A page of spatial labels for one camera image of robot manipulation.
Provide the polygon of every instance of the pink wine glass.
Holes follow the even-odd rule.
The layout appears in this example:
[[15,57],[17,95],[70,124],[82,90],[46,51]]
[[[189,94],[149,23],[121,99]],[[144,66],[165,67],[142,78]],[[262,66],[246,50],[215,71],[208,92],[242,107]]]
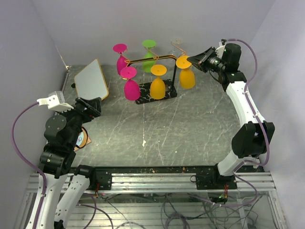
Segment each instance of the pink wine glass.
[[127,66],[127,62],[126,62],[127,58],[125,58],[122,55],[122,52],[127,51],[127,45],[126,44],[116,44],[112,49],[120,55],[120,57],[116,63],[116,69],[118,70],[118,74],[121,75],[121,70]]
[[125,98],[131,101],[135,101],[140,98],[141,92],[136,81],[132,78],[137,74],[137,70],[134,67],[125,67],[121,70],[121,77],[127,79],[124,86]]

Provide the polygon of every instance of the white wall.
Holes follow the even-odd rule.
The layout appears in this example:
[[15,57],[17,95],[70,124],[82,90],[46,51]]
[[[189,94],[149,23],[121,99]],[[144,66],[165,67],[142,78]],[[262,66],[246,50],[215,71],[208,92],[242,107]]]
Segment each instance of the white wall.
[[[2,0],[0,6],[0,228],[14,226],[32,170],[10,144],[14,118],[36,99],[61,89],[65,66],[30,0]],[[16,141],[38,164],[45,144],[44,125],[52,113],[33,108],[17,122]]]
[[[292,229],[304,228],[305,199],[305,1],[276,0],[251,45],[258,58],[251,95],[267,121],[275,124],[272,172]],[[253,73],[253,57],[245,61]]]
[[184,40],[189,54],[217,46],[221,38],[251,41],[274,0],[33,0],[67,65],[94,58],[115,64],[113,45],[126,43],[128,57],[145,55],[142,41],[157,42],[167,54],[170,41]]

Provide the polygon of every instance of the white bracket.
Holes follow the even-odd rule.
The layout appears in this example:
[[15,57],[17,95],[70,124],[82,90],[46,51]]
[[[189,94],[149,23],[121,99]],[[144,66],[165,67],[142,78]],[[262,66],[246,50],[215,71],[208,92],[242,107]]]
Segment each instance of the white bracket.
[[70,104],[65,103],[62,91],[56,91],[49,95],[48,98],[38,99],[39,106],[47,105],[49,110],[56,112],[63,112],[66,110],[74,109]]

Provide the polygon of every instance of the white board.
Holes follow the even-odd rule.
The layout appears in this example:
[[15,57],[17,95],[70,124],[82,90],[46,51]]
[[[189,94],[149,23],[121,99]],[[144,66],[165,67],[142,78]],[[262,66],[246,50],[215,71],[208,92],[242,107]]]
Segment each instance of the white board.
[[78,97],[86,100],[100,97],[102,100],[109,94],[101,65],[98,59],[88,64],[74,77]]

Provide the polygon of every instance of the wine glass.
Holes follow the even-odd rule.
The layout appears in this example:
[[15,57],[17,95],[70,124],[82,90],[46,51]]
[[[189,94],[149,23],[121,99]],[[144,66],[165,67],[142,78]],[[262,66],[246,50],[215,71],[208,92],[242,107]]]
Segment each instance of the wine glass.
[[125,98],[130,101],[135,101],[140,98],[141,92],[136,81],[132,80],[137,74],[137,70],[134,67],[125,67],[121,70],[121,77],[126,79],[127,82],[124,86]]
[[118,71],[118,74],[121,75],[121,70],[127,66],[128,59],[122,55],[123,52],[127,52],[127,45],[116,44],[112,49],[120,55],[116,63],[116,69]]
[[151,68],[151,73],[157,78],[151,83],[150,96],[153,99],[163,99],[165,97],[165,83],[160,76],[166,74],[167,69],[164,65],[155,64]]
[[187,61],[188,57],[187,55],[183,55],[176,61],[177,67],[181,69],[179,75],[180,85],[184,89],[191,89],[196,84],[195,75],[191,70],[192,63]]
[[[142,42],[142,45],[147,50],[147,53],[144,56],[145,59],[155,57],[155,55],[152,52],[150,52],[150,49],[153,49],[156,46],[156,42],[154,40],[144,40]],[[153,67],[153,65],[155,63],[156,63],[156,60],[142,62],[142,68],[143,68],[144,72],[145,73],[150,73],[151,68]]]

